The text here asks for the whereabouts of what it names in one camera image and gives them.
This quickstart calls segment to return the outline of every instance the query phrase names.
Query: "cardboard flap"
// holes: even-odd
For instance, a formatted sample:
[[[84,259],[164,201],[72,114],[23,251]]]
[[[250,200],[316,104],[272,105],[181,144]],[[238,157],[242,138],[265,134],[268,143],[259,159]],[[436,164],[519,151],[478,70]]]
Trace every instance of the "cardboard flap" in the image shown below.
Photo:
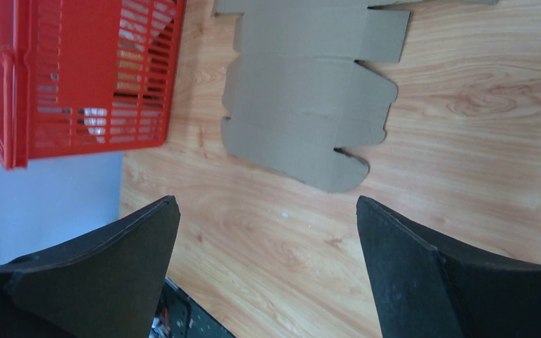
[[[238,20],[234,48],[244,53],[398,62],[408,19],[408,11],[352,6],[286,11],[267,3]]]
[[[221,134],[230,153],[326,192],[346,192],[368,175],[368,163],[360,158],[258,125],[224,118]]]
[[[242,54],[227,69],[223,104],[250,121],[315,113],[379,120],[397,86],[353,61],[283,54]]]
[[[291,10],[294,8],[321,8],[321,7],[374,7],[409,2],[420,2],[422,0],[215,0],[213,15],[243,14],[248,7],[258,8],[267,3],[273,3],[277,8]],[[474,0],[474,1],[496,1],[496,0]]]

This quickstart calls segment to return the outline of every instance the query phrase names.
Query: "blue wall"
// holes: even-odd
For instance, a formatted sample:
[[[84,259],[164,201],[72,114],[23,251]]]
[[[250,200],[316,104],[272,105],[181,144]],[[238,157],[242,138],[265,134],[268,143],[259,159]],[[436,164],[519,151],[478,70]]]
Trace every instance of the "blue wall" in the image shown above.
[[[0,263],[117,219],[122,154],[0,165]]]

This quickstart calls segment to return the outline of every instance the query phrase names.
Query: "basket handle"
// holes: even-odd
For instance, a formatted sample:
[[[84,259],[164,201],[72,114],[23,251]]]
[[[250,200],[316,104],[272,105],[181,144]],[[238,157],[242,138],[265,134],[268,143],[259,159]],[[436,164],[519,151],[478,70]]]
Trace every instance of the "basket handle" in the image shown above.
[[[0,46],[0,61],[3,63],[3,154],[5,168],[13,167],[13,68],[15,66],[15,49]]]

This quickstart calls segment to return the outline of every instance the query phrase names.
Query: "wood grain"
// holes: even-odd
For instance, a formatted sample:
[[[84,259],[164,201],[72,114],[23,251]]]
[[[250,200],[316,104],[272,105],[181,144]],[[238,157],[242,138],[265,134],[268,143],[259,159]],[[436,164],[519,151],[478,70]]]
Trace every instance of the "wood grain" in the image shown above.
[[[189,0],[168,142],[125,155],[121,215],[166,194],[168,275],[238,337],[380,337],[359,195],[469,244],[541,263],[541,0],[413,11],[399,85],[362,186],[325,194],[228,155],[219,120],[235,17]]]

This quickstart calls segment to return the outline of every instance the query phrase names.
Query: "flattened cardboard box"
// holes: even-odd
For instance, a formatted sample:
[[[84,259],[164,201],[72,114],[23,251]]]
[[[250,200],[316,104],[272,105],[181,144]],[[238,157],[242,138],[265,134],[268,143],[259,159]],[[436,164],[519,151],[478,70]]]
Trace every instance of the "flattened cardboard box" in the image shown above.
[[[397,62],[408,19],[366,6],[249,10],[227,71],[225,148],[327,192],[359,185],[368,163],[336,149],[384,140],[397,87],[354,61]]]
[[[477,4],[494,5],[499,0],[464,0],[475,2]],[[215,0],[213,5],[213,14],[243,14],[249,11],[249,8],[256,7],[270,2],[268,0]],[[348,7],[363,6],[366,8],[376,6],[387,6],[405,4],[411,2],[422,2],[422,0],[273,0],[278,8],[287,11],[293,8],[321,8],[321,7]]]

